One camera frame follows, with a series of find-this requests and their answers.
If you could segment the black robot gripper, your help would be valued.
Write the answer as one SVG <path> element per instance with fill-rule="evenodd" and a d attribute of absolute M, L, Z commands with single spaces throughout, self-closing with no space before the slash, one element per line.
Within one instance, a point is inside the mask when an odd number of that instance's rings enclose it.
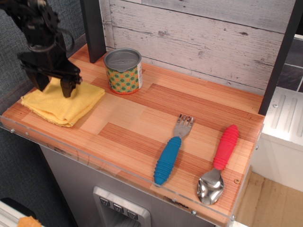
<path fill-rule="evenodd" d="M 66 56 L 65 44 L 54 44 L 49 47 L 30 46 L 29 51 L 17 54 L 21 66 L 33 85 L 44 91 L 49 84 L 49 76 L 59 78 L 65 98 L 71 96 L 76 84 L 82 82 L 80 69 L 71 63 Z"/>

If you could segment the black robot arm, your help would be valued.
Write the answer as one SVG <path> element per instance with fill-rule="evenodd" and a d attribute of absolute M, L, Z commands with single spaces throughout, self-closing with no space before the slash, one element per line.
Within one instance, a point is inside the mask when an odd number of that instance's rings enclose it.
<path fill-rule="evenodd" d="M 64 97 L 70 97 L 82 78 L 80 69 L 66 56 L 74 44 L 66 47 L 63 35 L 71 33 L 59 28 L 58 14 L 45 0 L 2 0 L 0 8 L 26 38 L 29 51 L 19 53 L 17 58 L 33 85 L 43 91 L 50 77 L 58 78 Z"/>

